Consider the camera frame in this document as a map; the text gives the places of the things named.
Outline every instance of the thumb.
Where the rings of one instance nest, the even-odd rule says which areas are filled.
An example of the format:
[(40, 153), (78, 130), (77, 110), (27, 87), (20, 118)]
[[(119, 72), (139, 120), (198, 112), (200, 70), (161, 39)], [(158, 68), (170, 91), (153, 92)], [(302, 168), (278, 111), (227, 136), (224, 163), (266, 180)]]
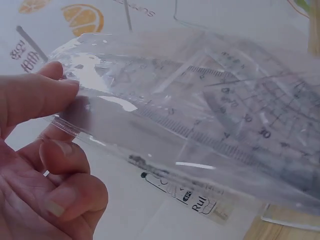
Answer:
[(65, 109), (79, 82), (53, 80), (40, 74), (0, 76), (0, 130)]

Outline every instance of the printed lemon graphic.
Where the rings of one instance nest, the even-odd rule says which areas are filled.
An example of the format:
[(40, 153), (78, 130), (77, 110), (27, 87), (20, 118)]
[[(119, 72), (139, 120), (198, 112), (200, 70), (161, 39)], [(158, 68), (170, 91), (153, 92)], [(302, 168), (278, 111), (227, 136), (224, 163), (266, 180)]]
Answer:
[(287, 2), (296, 12), (309, 18), (310, 0), (287, 0)]
[(51, 0), (24, 0), (19, 7), (20, 14), (31, 14), (44, 8)]
[(61, 9), (75, 36), (99, 33), (104, 27), (104, 16), (99, 9), (88, 4), (73, 4)]

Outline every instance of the hand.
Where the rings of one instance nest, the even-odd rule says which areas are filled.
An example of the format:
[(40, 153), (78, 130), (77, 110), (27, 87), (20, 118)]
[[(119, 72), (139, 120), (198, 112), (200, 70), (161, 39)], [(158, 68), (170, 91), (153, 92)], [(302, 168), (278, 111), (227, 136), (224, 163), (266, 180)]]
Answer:
[(52, 62), (38, 74), (0, 76), (0, 239), (90, 240), (106, 209), (107, 189), (72, 136), (50, 125), (18, 151), (5, 143), (17, 124), (74, 100), (79, 85), (62, 75)]

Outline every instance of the plastic bag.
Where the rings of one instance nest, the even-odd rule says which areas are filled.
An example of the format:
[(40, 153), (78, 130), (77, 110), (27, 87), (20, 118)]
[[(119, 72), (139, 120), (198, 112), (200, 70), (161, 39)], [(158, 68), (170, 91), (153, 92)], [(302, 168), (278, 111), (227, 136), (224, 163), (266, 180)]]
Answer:
[(53, 123), (205, 195), (320, 214), (319, 84), (301, 73), (319, 62), (275, 49), (187, 28), (84, 34), (49, 56), (80, 82)]

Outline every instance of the transparent ruler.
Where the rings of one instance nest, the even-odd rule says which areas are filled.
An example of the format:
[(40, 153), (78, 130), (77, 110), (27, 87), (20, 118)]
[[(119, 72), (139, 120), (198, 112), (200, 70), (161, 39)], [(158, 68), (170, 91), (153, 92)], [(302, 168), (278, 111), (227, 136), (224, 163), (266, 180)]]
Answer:
[[(132, 150), (129, 161), (143, 169), (149, 161), (165, 165), (165, 173), (180, 165), (178, 170), (187, 174), (181, 182), (187, 182), (188, 175), (201, 178), (208, 170), (227, 169), (229, 161), (234, 168), (230, 173), (246, 168), (253, 179), (267, 176), (308, 196), (308, 204), (320, 206), (317, 77), (292, 72), (252, 42), (233, 46), (208, 48), (187, 62), (96, 54), (91, 57), (100, 81), (96, 87), (92, 79), (81, 79), (86, 65), (69, 65), (66, 76), (81, 79), (84, 96), (117, 96), (136, 107), (114, 125), (122, 137), (108, 138), (111, 130), (82, 130)], [(108, 116), (113, 114), (111, 106), (104, 107)], [(201, 181), (190, 182), (202, 187)], [(255, 194), (253, 189), (240, 188)]]

